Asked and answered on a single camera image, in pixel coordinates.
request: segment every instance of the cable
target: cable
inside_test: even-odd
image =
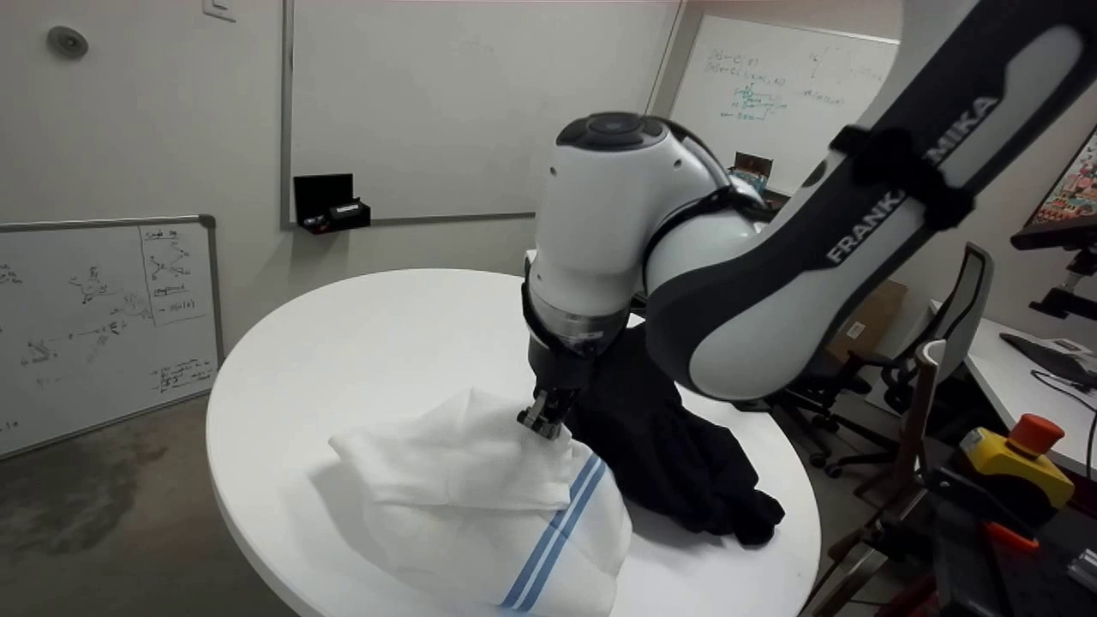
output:
[[[1087,481],[1092,481],[1092,431],[1097,431],[1097,409],[1081,393],[1073,389],[1069,383],[1059,383],[1057,372],[1048,369],[1032,369],[1032,376],[1052,389],[1059,389],[1063,396],[1073,396],[1075,405],[1090,409],[1090,435],[1087,435]]]

